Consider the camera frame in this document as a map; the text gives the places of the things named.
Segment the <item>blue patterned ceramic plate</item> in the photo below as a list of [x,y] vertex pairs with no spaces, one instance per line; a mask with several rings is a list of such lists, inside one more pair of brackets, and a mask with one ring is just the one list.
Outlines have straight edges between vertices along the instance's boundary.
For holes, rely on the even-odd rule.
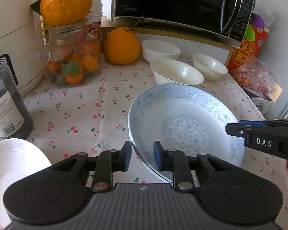
[[162,84],[148,88],[131,104],[129,138],[134,150],[152,174],[171,183],[169,171],[159,171],[153,144],[179,150],[187,156],[208,153],[241,167],[246,148],[242,138],[228,136],[225,127],[237,123],[235,115],[219,99],[192,86]]

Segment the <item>plastic bag of snacks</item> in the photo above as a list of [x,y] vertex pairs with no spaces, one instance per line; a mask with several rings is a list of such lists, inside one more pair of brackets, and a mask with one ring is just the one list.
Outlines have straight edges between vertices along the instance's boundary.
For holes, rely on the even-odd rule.
[[276,89],[276,77],[267,63],[249,56],[244,64],[231,71],[233,79],[242,87],[265,94]]

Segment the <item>cherry print tablecloth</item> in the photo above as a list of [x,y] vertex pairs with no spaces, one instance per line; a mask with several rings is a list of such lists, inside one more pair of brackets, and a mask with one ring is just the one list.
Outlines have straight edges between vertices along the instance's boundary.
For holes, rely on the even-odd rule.
[[[77,87],[58,88],[44,79],[24,97],[34,120],[28,141],[56,163],[78,152],[89,156],[117,149],[129,140],[127,116],[132,101],[155,86],[149,64],[140,58],[127,66],[101,63],[100,73]],[[222,101],[238,120],[264,120],[262,114],[230,75],[219,81],[205,81],[198,88]],[[276,220],[288,225],[288,170],[283,159],[247,149],[243,168],[276,184],[284,203]],[[114,182],[159,183],[161,181],[132,151],[129,170],[116,173]]]

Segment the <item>cream bowl back right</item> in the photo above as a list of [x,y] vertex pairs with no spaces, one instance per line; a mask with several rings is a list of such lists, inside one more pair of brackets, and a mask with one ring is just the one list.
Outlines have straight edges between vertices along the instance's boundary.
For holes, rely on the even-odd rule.
[[203,54],[193,54],[194,67],[204,76],[207,81],[217,81],[228,74],[227,67],[218,60]]

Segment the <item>cream bowl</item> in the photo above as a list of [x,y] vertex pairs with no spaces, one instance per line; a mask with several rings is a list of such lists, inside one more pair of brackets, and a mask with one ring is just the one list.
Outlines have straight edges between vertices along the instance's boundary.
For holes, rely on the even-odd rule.
[[196,86],[204,82],[204,77],[197,69],[184,62],[172,59],[159,59],[150,63],[158,85],[177,83]]
[[204,76],[207,81],[217,81],[228,74],[227,67],[218,60],[203,54],[193,54],[194,67]]

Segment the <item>red snack box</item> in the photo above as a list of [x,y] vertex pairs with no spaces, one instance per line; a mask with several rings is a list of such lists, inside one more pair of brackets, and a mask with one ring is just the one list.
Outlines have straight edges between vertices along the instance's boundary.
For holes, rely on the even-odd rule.
[[235,48],[228,62],[228,70],[232,71],[242,66],[251,55],[256,57],[269,31],[265,26],[264,19],[260,15],[252,13],[243,41],[239,48]]

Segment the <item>cream bowl front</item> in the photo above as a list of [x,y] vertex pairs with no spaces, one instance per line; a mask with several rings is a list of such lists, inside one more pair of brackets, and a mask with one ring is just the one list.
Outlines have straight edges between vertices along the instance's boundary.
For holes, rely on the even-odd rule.
[[197,69],[184,62],[172,59],[159,59],[150,63],[158,85],[177,83],[196,86],[204,82],[204,77]]

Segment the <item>white plate lower left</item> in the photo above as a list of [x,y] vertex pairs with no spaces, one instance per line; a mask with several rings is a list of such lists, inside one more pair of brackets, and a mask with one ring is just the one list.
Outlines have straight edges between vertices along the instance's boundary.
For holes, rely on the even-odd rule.
[[0,229],[11,223],[3,205],[6,189],[49,166],[51,162],[47,156],[32,143],[16,138],[0,141]]

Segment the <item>dark jar with label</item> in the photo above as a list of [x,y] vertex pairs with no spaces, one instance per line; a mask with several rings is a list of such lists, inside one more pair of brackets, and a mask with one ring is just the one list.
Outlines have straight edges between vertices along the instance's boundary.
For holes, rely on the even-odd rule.
[[17,78],[10,56],[0,56],[0,138],[27,139],[33,119],[18,91]]

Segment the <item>glass jar with kumquats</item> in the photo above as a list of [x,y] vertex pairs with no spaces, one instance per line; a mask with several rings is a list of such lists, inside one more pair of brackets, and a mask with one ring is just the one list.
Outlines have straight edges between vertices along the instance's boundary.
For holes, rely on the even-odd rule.
[[87,19],[48,26],[44,47],[31,48],[28,62],[42,67],[50,83],[67,88],[91,80],[100,69],[101,48],[96,37],[88,33]]

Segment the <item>white bowl back left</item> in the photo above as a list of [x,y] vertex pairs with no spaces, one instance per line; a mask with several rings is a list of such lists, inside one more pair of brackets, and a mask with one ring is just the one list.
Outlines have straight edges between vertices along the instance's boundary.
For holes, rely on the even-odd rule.
[[143,40],[141,42],[141,46],[142,56],[148,63],[159,59],[177,60],[181,53],[181,49],[179,47],[162,40]]

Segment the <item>large orange on table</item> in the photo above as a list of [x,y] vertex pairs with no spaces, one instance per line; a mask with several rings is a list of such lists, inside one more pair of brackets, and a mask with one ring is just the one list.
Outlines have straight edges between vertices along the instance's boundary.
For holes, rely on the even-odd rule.
[[104,57],[114,65],[128,65],[136,61],[141,52],[139,39],[128,27],[112,30],[104,44]]

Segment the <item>black microwave oven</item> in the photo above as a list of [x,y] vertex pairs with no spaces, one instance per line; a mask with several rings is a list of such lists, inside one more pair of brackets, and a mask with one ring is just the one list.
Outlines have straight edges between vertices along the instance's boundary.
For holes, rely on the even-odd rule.
[[239,47],[255,0],[112,0],[110,18],[129,17],[206,31]]

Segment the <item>stack of paper cups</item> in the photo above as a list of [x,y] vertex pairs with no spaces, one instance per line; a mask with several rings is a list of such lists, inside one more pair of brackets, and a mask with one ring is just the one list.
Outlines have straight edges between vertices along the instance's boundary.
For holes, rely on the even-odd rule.
[[93,0],[90,13],[87,14],[87,30],[99,43],[102,41],[101,20],[102,20],[102,0]]

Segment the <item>white appliance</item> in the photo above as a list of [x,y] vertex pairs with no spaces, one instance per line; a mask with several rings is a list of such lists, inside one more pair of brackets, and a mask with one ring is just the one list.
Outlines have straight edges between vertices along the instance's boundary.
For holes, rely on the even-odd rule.
[[30,8],[35,1],[0,0],[0,56],[10,56],[21,96],[29,94],[43,77],[40,17]]

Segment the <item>large orange on jar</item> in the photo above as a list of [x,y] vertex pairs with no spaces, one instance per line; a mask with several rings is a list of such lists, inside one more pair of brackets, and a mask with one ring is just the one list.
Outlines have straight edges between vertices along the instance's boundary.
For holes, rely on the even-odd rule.
[[81,21],[90,12],[93,0],[41,0],[40,12],[50,26]]

